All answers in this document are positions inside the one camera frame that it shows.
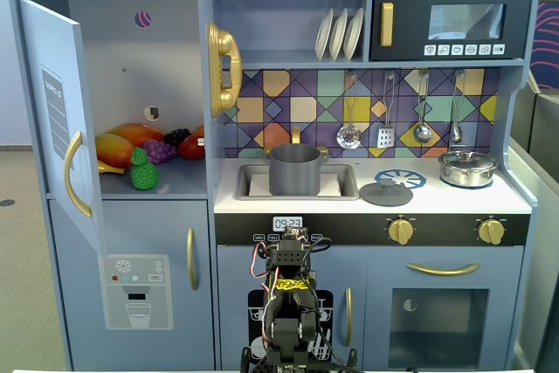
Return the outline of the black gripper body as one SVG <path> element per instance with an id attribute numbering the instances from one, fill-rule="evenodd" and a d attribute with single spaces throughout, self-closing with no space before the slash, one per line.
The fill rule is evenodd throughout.
<path id="1" fill-rule="evenodd" d="M 308 228 L 288 226 L 281 235 L 280 249 L 284 251 L 301 251 L 309 246 Z"/>

